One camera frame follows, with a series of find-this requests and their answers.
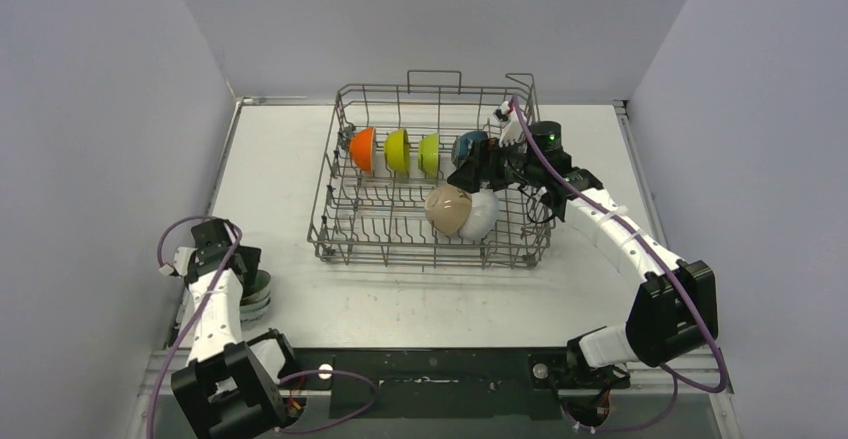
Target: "screw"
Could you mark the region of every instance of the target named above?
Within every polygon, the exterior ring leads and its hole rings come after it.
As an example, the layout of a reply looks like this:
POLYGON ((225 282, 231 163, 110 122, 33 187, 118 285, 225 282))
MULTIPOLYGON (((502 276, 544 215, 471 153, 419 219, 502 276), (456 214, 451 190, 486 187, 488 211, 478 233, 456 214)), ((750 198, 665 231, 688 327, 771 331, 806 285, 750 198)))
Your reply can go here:
POLYGON ((548 377, 548 366, 542 363, 533 366, 533 377, 536 379, 545 379, 548 377))

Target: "yellow-green bowl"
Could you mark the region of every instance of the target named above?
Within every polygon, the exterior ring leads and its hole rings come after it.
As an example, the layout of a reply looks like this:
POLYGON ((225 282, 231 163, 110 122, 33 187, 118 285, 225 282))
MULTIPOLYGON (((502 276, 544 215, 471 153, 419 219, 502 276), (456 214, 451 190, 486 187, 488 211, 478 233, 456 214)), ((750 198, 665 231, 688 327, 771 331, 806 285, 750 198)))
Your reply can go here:
POLYGON ((438 134, 430 134, 418 143, 418 169, 428 176, 439 177, 438 134))
POLYGON ((409 172, 409 136, 406 129, 389 134, 385 145, 386 163, 395 172, 409 172))

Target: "gray wall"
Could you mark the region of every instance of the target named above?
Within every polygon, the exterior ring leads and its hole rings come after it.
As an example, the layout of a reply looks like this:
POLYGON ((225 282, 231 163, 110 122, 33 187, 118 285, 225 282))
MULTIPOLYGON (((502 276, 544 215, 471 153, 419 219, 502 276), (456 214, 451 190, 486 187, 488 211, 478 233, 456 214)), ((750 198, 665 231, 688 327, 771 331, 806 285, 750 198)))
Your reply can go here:
POLYGON ((0 0, 0 435, 123 436, 231 104, 181 0, 0 0))
POLYGON ((848 0, 688 0, 630 103, 746 437, 845 437, 848 0))
POLYGON ((332 97, 348 82, 533 72, 542 99, 626 98, 685 0, 186 0, 239 95, 332 97))

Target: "wire basket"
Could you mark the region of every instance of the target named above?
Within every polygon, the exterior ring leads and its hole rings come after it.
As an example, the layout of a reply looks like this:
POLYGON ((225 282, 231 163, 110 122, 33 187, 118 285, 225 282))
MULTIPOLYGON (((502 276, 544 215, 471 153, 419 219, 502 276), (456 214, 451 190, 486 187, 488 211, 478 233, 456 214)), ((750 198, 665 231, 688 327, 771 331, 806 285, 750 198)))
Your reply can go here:
POLYGON ((335 109, 315 191, 307 240, 322 261, 419 266, 505 266, 532 268, 550 246, 554 222, 531 188, 498 191, 500 215, 479 241, 448 237, 424 216, 430 191, 453 172, 450 150, 457 137, 483 130, 498 137, 492 111, 517 94, 529 123, 539 120, 532 74, 507 74, 505 86, 467 86, 459 71, 410 70, 406 84, 348 84, 336 94, 335 109), (413 82, 413 77, 450 75, 453 84, 413 82), (357 131, 376 131, 374 171, 356 167, 348 146, 357 131), (411 145, 410 171, 396 173, 384 157, 386 137, 405 128, 411 145), (418 143, 439 134, 438 177, 416 167, 418 143))

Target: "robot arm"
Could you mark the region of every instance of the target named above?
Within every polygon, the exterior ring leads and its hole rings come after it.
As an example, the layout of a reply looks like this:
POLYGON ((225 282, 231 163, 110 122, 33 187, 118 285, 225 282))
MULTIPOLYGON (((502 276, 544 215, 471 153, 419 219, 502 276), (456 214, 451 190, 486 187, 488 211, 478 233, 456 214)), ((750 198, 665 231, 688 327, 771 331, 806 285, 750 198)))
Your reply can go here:
POLYGON ((239 306, 254 294, 261 251, 233 246, 225 221, 213 219, 191 230, 194 248, 179 248, 174 271, 184 278, 195 310, 194 341, 186 367, 173 373, 171 388, 199 438, 255 437, 289 424, 277 379, 299 367, 285 336, 276 330, 242 341, 239 306))
POLYGON ((638 246, 637 235, 652 245, 680 279, 711 335, 718 335, 715 276, 706 264, 700 261, 688 264, 662 247, 627 217, 626 207, 612 199, 598 178, 586 169, 574 167, 571 156, 562 149, 559 123, 537 122, 529 130, 545 158, 565 181, 608 209, 608 214, 602 214, 563 187, 526 144, 516 142, 520 136, 510 126, 517 126, 518 121, 509 102, 496 109, 494 116, 502 125, 501 139, 473 143, 468 157, 448 177, 448 183, 468 192, 484 186, 499 190, 510 184, 538 188, 542 191, 542 203, 601 251, 626 279, 634 296, 630 316, 624 324, 605 327, 568 342, 569 375, 578 382, 587 382, 601 377, 604 369, 614 364, 641 361, 656 367, 706 342, 660 265, 638 246), (637 233, 628 232, 612 219, 613 215, 626 221, 637 233))

